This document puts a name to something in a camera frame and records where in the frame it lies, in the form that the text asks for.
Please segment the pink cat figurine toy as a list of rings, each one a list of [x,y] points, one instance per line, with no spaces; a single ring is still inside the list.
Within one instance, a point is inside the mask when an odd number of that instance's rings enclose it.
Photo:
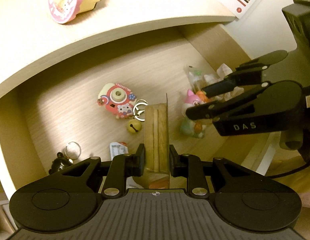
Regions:
[[[207,124],[202,121],[204,117],[199,113],[199,107],[211,102],[211,100],[202,92],[194,92],[188,89],[186,97],[182,103],[182,122],[180,131],[189,137],[202,139],[205,136]]]

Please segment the red toy camera keychain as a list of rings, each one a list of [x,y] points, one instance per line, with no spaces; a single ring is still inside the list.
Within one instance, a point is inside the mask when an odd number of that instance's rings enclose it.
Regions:
[[[117,119],[133,116],[133,108],[137,102],[135,94],[120,83],[107,83],[98,94],[97,104],[105,107]]]

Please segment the clear plastic wrapper pile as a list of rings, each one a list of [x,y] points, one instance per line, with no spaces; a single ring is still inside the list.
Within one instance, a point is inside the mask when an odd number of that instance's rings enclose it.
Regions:
[[[221,64],[220,67],[216,70],[216,74],[205,74],[204,79],[207,85],[212,85],[214,83],[222,81],[227,75],[231,74],[233,71],[225,63]],[[244,92],[244,88],[235,87],[233,91],[220,94],[214,97],[209,97],[211,101],[228,101]]]

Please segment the black small figurine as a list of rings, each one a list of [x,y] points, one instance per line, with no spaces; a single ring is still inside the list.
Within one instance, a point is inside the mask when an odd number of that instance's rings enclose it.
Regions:
[[[53,174],[64,170],[67,167],[72,166],[74,163],[72,159],[67,158],[62,152],[58,152],[56,154],[56,159],[52,161],[51,168],[49,169],[48,173]]]

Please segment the green label sachet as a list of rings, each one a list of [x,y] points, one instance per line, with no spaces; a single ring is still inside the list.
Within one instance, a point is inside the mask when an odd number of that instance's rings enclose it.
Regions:
[[[188,81],[190,83],[191,89],[194,93],[200,91],[202,88],[207,86],[207,82],[205,81],[205,78],[204,78],[204,75],[201,69],[193,67],[193,66],[186,66],[184,70],[188,78]]]

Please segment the white sauce packet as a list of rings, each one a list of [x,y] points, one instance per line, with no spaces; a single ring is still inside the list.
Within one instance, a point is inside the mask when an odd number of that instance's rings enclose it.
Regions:
[[[114,157],[121,154],[128,154],[128,147],[125,142],[111,142],[109,144],[109,151],[111,160],[113,160]]]

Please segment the wooden desk drawer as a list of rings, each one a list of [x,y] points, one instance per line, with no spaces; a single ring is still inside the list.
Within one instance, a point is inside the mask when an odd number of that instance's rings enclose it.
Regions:
[[[0,99],[0,180],[10,197],[44,177],[57,152],[77,142],[81,159],[109,160],[109,144],[123,141],[130,151],[143,134],[126,131],[96,100],[103,85],[118,82],[150,104],[167,102],[170,142],[179,153],[203,160],[226,157],[265,173],[277,135],[221,137],[209,126],[204,139],[180,134],[181,104],[189,82],[187,66],[212,73],[221,64],[236,67],[248,55],[222,25],[194,24],[122,38],[49,67]]]

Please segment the gold bell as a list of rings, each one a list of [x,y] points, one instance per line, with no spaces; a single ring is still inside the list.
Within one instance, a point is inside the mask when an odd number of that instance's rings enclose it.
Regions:
[[[139,120],[136,119],[131,119],[127,125],[126,125],[126,129],[128,132],[130,133],[138,133],[141,131],[142,129],[142,123]]]

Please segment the white ball keychain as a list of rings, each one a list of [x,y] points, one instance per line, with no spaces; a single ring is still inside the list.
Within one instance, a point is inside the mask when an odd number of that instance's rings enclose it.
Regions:
[[[67,158],[76,160],[81,155],[81,147],[77,142],[71,141],[65,146],[64,153]]]

